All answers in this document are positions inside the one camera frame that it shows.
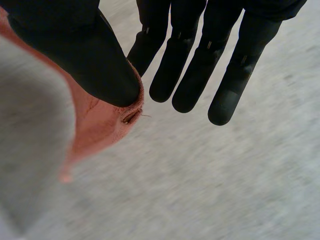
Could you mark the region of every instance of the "black glove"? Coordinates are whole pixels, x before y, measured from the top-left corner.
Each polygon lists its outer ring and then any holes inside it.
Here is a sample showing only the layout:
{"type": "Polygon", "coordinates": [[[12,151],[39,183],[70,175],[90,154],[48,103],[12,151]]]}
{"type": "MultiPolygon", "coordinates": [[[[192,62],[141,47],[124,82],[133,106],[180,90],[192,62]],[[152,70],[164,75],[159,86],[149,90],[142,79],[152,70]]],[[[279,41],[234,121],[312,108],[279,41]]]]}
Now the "black glove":
{"type": "Polygon", "coordinates": [[[178,112],[187,113],[197,103],[233,25],[245,9],[238,42],[208,111],[213,124],[224,125],[231,119],[265,46],[275,37],[282,21],[296,16],[306,1],[137,0],[142,31],[137,34],[128,59],[141,76],[146,72],[166,38],[171,6],[171,38],[149,90],[156,102],[167,101],[185,66],[205,9],[199,46],[172,99],[178,112]]]}
{"type": "Polygon", "coordinates": [[[15,33],[46,55],[89,94],[117,107],[140,87],[99,0],[0,0],[15,33]]]}

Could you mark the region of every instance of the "orange fabric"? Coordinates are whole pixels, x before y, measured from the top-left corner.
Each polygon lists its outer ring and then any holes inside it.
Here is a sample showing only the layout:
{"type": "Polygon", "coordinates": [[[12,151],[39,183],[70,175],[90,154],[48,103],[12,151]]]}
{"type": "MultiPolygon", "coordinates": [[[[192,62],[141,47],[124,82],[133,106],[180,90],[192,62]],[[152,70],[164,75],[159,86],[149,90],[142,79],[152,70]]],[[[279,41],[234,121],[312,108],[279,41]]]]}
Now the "orange fabric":
{"type": "Polygon", "coordinates": [[[75,137],[66,155],[60,180],[69,182],[71,165],[118,142],[127,135],[142,113],[144,89],[140,83],[138,100],[129,107],[116,107],[101,101],[84,91],[76,81],[49,58],[24,43],[11,29],[7,13],[0,8],[0,34],[37,59],[58,71],[67,82],[75,108],[75,137]]]}

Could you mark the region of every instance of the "floor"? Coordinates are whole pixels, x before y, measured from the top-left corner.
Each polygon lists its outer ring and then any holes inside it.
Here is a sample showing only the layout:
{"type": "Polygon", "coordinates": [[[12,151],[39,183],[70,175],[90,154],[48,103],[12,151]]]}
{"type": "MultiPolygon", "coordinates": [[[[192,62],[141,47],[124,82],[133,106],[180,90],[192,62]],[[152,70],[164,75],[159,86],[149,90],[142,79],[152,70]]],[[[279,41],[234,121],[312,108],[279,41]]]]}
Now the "floor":
{"type": "MultiPolygon", "coordinates": [[[[125,53],[134,0],[101,0],[125,53]]],[[[57,172],[74,130],[60,76],[0,39],[0,203],[28,240],[318,240],[320,4],[309,0],[267,46],[230,123],[207,110],[239,22],[195,109],[146,97],[127,138],[57,172]]],[[[149,89],[165,44],[143,77],[149,89]]]]}

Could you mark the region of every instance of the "finger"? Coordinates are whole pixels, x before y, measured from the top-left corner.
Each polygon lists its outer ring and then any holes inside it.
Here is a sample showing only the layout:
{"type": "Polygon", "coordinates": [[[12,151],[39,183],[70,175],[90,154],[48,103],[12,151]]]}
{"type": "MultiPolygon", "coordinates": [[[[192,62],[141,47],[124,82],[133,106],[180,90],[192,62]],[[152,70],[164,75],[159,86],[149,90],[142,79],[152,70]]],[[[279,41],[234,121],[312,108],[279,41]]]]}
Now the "finger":
{"type": "Polygon", "coordinates": [[[142,31],[127,58],[144,75],[167,35],[170,0],[137,0],[142,31]]]}
{"type": "Polygon", "coordinates": [[[173,0],[171,3],[172,34],[149,93],[156,102],[168,100],[179,80],[194,44],[198,22],[206,0],[173,0]]]}
{"type": "Polygon", "coordinates": [[[224,0],[208,1],[200,44],[172,98],[172,105],[178,112],[187,113],[196,105],[241,11],[241,7],[224,0]]]}
{"type": "Polygon", "coordinates": [[[221,126],[230,121],[259,57],[281,23],[245,12],[238,42],[208,111],[213,124],[221,126]]]}
{"type": "Polygon", "coordinates": [[[11,15],[8,19],[25,43],[63,68],[87,93],[127,107],[138,98],[139,82],[107,20],[98,9],[94,13],[92,25],[72,32],[33,31],[11,15]]]}

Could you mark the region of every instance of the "gloved hand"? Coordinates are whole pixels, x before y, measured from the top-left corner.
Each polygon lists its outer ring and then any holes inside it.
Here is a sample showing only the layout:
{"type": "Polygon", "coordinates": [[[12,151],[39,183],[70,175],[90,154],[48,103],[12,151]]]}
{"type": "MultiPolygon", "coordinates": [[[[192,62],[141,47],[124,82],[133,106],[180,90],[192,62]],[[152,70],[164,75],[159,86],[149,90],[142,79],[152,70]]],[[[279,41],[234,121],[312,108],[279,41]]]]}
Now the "gloved hand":
{"type": "Polygon", "coordinates": [[[275,37],[282,21],[295,17],[306,1],[137,0],[142,31],[128,59],[141,76],[146,72],[166,38],[171,6],[172,34],[149,90],[156,102],[167,101],[181,76],[205,9],[199,46],[172,98],[173,107],[187,113],[201,96],[233,25],[245,9],[238,42],[208,110],[209,120],[221,126],[231,119],[265,46],[275,37]]]}

